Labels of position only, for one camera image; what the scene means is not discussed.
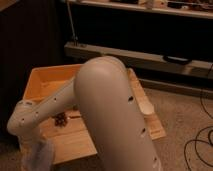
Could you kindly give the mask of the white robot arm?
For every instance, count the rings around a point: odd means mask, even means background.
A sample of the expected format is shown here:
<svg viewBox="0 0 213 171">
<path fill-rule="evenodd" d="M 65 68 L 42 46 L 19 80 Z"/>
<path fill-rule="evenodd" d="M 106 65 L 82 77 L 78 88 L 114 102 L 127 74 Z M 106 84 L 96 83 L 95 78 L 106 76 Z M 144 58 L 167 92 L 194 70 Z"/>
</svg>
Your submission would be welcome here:
<svg viewBox="0 0 213 171">
<path fill-rule="evenodd" d="M 127 70 L 115 57 L 88 60 L 61 88 L 40 103 L 19 101 L 7 130 L 29 148 L 27 171 L 51 171 L 54 151 L 39 124 L 76 106 L 105 171 L 163 171 Z"/>
</svg>

